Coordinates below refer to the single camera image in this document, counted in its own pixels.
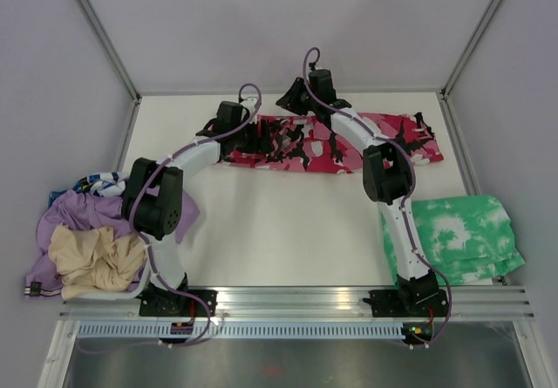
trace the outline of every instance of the white table surface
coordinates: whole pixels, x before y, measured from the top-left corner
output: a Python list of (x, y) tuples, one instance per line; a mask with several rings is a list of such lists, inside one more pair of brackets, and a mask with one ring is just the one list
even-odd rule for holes
[[(287, 115), (264, 95), (261, 113)], [(465, 194), (436, 94), (342, 94), (358, 112), (422, 112), (445, 160), (417, 167), (415, 200)], [(161, 159), (186, 145), (235, 96), (146, 96), (124, 171), (139, 157)], [(179, 246), (191, 285), (391, 285), (378, 207), (362, 174), (310, 174), (213, 166), (185, 189), (201, 216)]]

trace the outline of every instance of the tan fabric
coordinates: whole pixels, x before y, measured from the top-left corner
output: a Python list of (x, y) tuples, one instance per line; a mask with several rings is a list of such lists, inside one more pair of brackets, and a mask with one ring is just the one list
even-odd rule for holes
[(94, 290), (122, 291), (132, 282), (146, 252), (137, 235), (113, 240), (112, 227), (71, 231), (58, 225), (52, 234), (49, 257), (62, 276), (62, 297)]

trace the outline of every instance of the pile of clothes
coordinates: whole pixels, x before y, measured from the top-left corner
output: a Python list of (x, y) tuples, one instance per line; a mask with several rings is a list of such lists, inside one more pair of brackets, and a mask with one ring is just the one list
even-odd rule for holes
[[(146, 262), (146, 247), (122, 218), (126, 181), (117, 172), (93, 174), (64, 192), (53, 192), (37, 226), (41, 257), (26, 276), (26, 296), (71, 299), (85, 292), (133, 291)], [(182, 194), (177, 243), (200, 214)]]

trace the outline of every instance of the green tie-dye cloth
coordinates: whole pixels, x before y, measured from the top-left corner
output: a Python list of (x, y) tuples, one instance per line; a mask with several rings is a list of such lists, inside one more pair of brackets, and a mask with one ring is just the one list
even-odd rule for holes
[[(502, 276), (525, 263), (515, 248), (509, 216), (493, 196), (414, 201), (412, 212), (426, 258), (452, 285)], [(384, 218), (382, 229), (396, 282), (397, 258)]]

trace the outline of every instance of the gray wall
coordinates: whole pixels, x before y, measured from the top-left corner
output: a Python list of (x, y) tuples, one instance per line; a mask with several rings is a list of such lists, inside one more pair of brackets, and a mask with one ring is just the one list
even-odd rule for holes
[(452, 96), (482, 191), (501, 198), (558, 369), (558, 0), (507, 0)]
[(1, 386), (36, 386), (60, 300), (24, 300), (52, 189), (112, 167), (130, 100), (72, 0), (0, 0)]
[(346, 89), (441, 88), (489, 0), (92, 0), (139, 90), (283, 91), (304, 53)]

